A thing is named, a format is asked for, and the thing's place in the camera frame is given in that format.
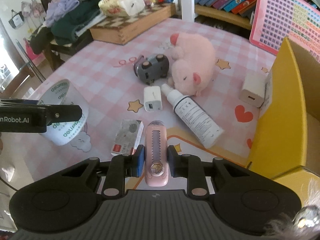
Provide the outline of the white spray bottle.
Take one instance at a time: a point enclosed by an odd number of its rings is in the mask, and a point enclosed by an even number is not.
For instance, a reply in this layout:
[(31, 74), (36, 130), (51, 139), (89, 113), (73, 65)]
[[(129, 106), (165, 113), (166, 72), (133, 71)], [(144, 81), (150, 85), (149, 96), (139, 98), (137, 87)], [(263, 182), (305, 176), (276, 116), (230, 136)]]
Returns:
[(161, 92), (173, 106), (174, 113), (188, 126), (204, 148), (213, 147), (224, 130), (191, 97), (167, 84), (161, 85)]

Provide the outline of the floral tissue box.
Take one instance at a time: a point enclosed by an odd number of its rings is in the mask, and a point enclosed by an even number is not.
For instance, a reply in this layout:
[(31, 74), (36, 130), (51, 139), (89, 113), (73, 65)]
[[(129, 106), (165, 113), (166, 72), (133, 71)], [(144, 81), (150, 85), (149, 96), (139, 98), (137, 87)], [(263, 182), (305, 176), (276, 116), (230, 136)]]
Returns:
[(109, 17), (131, 17), (143, 11), (144, 0), (100, 0), (100, 10)]

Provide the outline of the small white usb charger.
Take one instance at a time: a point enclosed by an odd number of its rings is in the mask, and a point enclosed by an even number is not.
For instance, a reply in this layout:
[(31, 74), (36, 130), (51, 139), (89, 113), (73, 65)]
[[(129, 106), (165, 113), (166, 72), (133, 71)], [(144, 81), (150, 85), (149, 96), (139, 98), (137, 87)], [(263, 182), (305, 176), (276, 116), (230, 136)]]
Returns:
[(144, 108), (147, 112), (161, 111), (162, 95), (159, 86), (148, 86), (144, 88)]

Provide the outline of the pink learning tablet toy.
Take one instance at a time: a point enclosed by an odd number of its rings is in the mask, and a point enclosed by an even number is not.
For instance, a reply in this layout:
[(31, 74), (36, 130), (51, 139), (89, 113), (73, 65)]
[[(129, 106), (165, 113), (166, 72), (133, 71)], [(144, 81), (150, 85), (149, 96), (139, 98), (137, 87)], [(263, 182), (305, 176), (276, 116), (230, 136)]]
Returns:
[(303, 0), (257, 0), (251, 44), (277, 55), (285, 37), (319, 61), (319, 11)]

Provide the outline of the grey toy car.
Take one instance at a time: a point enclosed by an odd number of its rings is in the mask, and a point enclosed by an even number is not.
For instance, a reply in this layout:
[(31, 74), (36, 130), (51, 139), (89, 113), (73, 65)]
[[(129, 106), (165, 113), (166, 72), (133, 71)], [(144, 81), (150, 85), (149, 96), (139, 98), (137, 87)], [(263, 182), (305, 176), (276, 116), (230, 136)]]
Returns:
[(164, 54), (140, 57), (133, 64), (133, 71), (142, 83), (150, 86), (159, 79), (167, 78), (170, 68), (169, 59)]

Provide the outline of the clear packing tape roll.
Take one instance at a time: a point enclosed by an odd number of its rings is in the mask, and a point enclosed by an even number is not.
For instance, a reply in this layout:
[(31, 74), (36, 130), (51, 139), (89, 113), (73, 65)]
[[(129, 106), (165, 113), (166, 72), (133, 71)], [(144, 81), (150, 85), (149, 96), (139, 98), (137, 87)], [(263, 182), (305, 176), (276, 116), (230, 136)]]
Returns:
[(88, 118), (87, 101), (67, 79), (52, 85), (37, 104), (49, 107), (49, 126), (43, 136), (57, 146), (74, 139)]

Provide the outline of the yellow cardboard box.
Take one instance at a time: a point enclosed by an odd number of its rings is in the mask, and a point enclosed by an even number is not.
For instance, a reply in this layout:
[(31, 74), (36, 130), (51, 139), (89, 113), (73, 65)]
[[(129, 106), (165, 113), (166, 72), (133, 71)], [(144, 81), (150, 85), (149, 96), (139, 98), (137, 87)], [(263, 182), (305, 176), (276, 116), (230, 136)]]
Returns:
[(248, 167), (267, 178), (319, 175), (319, 62), (285, 38), (266, 78)]

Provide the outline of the pink utility knife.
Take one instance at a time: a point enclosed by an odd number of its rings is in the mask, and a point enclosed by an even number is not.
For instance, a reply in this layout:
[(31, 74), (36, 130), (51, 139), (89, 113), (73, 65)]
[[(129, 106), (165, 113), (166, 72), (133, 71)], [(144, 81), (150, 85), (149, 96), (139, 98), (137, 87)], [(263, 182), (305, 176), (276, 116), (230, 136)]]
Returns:
[(156, 120), (149, 123), (145, 133), (145, 182), (151, 187), (163, 187), (168, 180), (167, 129)]

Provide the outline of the small grey card box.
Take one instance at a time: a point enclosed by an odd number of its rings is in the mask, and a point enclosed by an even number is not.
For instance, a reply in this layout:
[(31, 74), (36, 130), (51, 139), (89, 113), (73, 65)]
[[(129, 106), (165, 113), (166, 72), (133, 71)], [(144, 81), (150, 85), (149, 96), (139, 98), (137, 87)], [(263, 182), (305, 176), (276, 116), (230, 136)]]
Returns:
[(124, 119), (121, 122), (120, 129), (116, 134), (111, 154), (132, 155), (140, 144), (144, 124), (141, 120)]

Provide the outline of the pink plush pig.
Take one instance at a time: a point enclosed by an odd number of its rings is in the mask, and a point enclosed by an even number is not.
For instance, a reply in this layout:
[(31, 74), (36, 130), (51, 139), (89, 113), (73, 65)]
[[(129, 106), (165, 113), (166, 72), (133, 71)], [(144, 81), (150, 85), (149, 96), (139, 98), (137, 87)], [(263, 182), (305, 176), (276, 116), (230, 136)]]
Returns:
[(174, 33), (170, 37), (171, 77), (168, 85), (184, 95), (200, 96), (212, 81), (216, 55), (207, 38), (199, 34)]

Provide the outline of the wooden chessboard box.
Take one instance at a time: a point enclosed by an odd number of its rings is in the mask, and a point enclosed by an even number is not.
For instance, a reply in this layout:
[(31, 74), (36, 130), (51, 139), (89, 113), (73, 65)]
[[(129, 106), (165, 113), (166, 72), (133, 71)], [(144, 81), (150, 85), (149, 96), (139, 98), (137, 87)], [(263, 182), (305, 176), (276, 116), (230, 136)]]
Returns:
[(175, 14), (174, 4), (156, 4), (132, 17), (107, 17), (89, 30), (94, 40), (125, 45)]

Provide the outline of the pile of clothes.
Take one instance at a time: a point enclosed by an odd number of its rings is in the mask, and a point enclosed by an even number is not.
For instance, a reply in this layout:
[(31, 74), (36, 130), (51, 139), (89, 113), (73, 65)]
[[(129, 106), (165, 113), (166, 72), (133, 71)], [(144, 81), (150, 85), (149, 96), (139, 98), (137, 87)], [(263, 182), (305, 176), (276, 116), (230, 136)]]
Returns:
[(52, 0), (44, 23), (31, 37), (33, 52), (42, 53), (52, 40), (59, 46), (76, 42), (80, 36), (78, 33), (100, 14), (99, 1)]

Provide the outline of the large white power adapter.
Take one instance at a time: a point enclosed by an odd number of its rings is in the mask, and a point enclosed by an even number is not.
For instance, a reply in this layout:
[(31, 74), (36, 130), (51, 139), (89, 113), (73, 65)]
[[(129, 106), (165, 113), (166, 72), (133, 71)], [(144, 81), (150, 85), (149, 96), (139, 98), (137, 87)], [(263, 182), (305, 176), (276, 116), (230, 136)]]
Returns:
[(247, 74), (240, 90), (240, 100), (257, 108), (265, 101), (266, 76)]

